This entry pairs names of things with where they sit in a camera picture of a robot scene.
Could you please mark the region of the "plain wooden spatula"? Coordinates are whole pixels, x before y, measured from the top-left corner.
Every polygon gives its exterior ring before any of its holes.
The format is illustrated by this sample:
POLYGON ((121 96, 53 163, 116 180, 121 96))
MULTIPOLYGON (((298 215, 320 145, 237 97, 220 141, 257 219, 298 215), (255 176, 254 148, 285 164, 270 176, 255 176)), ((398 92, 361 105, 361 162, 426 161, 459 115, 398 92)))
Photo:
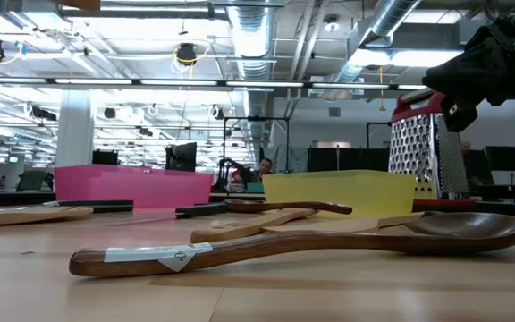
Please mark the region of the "plain wooden spatula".
POLYGON ((323 231, 323 232, 376 232, 381 228, 404 225, 424 216, 424 212, 406 216, 365 217, 353 219, 333 219, 316 221, 296 220, 279 226, 263 227, 265 233, 289 231, 323 231))

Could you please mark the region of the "black-handled kitchen knife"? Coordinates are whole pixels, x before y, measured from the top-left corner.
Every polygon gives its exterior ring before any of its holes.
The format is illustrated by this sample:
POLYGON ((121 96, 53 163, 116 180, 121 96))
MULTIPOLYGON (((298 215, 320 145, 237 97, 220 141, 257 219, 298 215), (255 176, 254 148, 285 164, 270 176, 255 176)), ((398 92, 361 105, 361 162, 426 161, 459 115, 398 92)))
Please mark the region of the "black-handled kitchen knife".
POLYGON ((107 212, 100 213, 97 216, 106 219, 109 223, 128 224, 191 219, 200 216, 218 215, 227 211, 228 207, 224 203, 218 202, 183 208, 135 208, 132 211, 107 212))
POLYGON ((131 212, 134 209, 132 200, 90 200, 90 201, 48 201, 46 207, 84 207, 92 208, 94 213, 131 212))

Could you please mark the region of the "wooden slotted fork spatula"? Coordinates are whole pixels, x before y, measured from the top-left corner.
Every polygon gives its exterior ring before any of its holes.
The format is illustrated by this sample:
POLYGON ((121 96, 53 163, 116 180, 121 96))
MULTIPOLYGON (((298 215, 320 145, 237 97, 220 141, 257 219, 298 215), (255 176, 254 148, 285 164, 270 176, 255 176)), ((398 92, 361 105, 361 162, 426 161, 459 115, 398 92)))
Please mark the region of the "wooden slotted fork spatula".
POLYGON ((0 225, 19 225, 73 217, 92 215, 89 207, 19 207, 0 209, 0 225))

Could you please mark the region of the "black computer monitor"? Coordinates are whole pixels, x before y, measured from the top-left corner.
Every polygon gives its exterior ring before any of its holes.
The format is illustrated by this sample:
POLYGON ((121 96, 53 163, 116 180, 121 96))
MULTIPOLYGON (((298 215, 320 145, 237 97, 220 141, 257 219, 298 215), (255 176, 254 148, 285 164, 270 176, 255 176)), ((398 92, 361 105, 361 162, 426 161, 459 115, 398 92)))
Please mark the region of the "black computer monitor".
POLYGON ((118 165, 118 153, 115 151, 94 150, 92 154, 92 163, 94 165, 118 165))
POLYGON ((194 172, 196 170, 197 143, 168 145, 165 148, 165 169, 194 172))
POLYGON ((515 171, 515 147, 486 146, 485 154, 492 171, 515 171))

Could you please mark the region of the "black partition screen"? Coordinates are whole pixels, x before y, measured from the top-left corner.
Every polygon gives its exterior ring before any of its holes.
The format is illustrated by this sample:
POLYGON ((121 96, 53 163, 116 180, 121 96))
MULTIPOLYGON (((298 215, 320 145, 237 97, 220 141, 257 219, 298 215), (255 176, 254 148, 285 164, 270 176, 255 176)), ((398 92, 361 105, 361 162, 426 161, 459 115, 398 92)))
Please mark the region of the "black partition screen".
POLYGON ((387 148, 309 148, 308 172, 375 170, 388 171, 387 148))

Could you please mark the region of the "small dark wooden spoon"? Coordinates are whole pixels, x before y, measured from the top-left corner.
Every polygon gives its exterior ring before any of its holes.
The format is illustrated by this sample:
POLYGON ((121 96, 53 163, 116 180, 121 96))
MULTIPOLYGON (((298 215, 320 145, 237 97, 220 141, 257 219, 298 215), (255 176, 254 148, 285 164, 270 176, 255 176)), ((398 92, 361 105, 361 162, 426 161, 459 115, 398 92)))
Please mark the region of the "small dark wooden spoon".
POLYGON ((278 209, 289 208, 305 208, 319 211, 328 211, 337 214, 349 215, 352 213, 352 208, 340 204, 322 202, 322 201, 295 201, 295 202, 253 202, 246 200, 226 200, 225 205, 232 212, 238 213, 257 213, 278 209))

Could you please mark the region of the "dark wooden spoon white label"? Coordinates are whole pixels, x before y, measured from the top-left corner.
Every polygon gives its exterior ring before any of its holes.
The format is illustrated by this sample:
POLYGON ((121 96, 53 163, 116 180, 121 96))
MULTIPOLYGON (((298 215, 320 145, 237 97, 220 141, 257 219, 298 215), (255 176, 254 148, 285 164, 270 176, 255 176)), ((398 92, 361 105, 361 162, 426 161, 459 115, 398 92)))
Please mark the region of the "dark wooden spoon white label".
POLYGON ((435 213, 379 232, 287 231, 229 241, 76 250, 72 275, 126 277, 189 272, 306 250, 383 250, 411 255, 468 255, 515 246, 515 217, 435 213))

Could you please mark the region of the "person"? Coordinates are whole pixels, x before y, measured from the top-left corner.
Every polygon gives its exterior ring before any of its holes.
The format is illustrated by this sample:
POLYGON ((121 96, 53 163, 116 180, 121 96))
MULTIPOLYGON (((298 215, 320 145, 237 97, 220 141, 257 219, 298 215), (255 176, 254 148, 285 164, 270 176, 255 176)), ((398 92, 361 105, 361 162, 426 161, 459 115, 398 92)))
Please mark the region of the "person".
POLYGON ((259 163, 259 168, 257 170, 257 182, 262 182, 263 177, 269 174, 272 174, 273 162, 269 158, 263 158, 259 163))

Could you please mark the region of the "wooden spatula with burnt logo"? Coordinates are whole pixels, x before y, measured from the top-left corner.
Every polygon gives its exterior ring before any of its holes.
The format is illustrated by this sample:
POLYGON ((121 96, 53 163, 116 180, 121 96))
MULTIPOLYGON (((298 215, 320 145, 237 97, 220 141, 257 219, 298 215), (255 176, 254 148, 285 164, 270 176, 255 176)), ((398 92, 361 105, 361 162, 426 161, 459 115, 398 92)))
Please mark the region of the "wooden spatula with burnt logo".
POLYGON ((314 209, 289 208, 239 222, 213 225, 192 231, 190 243, 219 242, 248 237, 260 233, 264 227, 283 225, 292 220, 306 218, 317 213, 318 210, 314 209))

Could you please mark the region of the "pink translucent plastic bin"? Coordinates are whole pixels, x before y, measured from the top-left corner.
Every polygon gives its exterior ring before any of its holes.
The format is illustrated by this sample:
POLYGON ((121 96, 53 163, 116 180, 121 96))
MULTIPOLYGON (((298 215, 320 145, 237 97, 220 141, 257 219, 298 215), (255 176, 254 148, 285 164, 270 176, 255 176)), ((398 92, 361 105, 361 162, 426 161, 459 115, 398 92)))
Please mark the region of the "pink translucent plastic bin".
POLYGON ((124 165, 55 169, 61 201, 131 200, 135 208, 180 208, 207 203, 213 175, 124 165))

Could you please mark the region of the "white building column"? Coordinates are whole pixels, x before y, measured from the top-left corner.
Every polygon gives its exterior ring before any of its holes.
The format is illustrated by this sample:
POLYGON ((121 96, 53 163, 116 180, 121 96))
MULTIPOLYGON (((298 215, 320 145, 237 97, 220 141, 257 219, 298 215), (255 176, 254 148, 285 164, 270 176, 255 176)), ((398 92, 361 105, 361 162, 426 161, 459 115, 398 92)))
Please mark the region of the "white building column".
POLYGON ((56 167, 90 165, 96 108, 88 90, 63 90, 58 118, 56 167))

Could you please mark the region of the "silver ventilation duct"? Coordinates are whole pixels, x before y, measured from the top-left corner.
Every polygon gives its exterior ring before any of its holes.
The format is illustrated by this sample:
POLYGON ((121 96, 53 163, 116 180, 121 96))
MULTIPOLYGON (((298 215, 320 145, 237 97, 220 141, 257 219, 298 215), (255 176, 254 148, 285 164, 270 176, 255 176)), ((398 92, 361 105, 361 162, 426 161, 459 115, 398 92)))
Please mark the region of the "silver ventilation duct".
POLYGON ((352 25, 346 42, 346 59, 337 72, 327 75, 327 83, 359 83, 369 66, 387 65, 394 32, 423 0, 379 0, 373 14, 352 25))
MULTIPOLYGON (((237 64, 242 81, 270 81, 273 63, 266 59, 273 55, 274 8, 265 6, 230 6, 227 8, 232 25, 234 54, 242 60, 237 64)), ((246 116, 267 116, 272 103, 264 90, 251 89, 243 93, 243 106, 246 116)), ((258 165, 261 159, 260 148, 266 145, 264 134, 266 122, 249 122, 247 125, 254 158, 258 165)))

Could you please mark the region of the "black background metal frame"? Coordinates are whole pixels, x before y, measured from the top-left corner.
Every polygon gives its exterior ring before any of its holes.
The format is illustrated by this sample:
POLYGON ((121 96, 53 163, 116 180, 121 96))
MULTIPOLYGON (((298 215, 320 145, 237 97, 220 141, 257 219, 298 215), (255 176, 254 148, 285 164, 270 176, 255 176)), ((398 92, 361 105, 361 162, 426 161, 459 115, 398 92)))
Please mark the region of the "black background metal frame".
POLYGON ((259 116, 259 115, 253 115, 253 116, 245 116, 245 117, 241 117, 241 116, 225 116, 222 118, 222 121, 223 121, 223 128, 222 128, 222 143, 221 143, 221 146, 222 146, 222 155, 221 155, 221 159, 218 161, 218 175, 217 175, 217 179, 216 179, 216 185, 217 186, 225 186, 225 184, 227 183, 227 178, 226 178, 226 174, 225 174, 225 152, 226 152, 226 138, 227 138, 227 135, 226 133, 228 132, 228 128, 227 128, 227 123, 230 121, 230 120, 236 120, 236 121, 247 121, 248 123, 252 123, 252 122, 260 122, 260 123, 264 123, 266 121, 282 121, 282 122, 285 122, 285 135, 286 135, 286 139, 285 139, 285 142, 286 142, 286 149, 285 149, 285 155, 286 155, 286 159, 285 159, 285 168, 284 168, 284 172, 286 174, 288 174, 291 170, 290 170, 290 118, 289 117, 271 117, 271 116, 259 116))

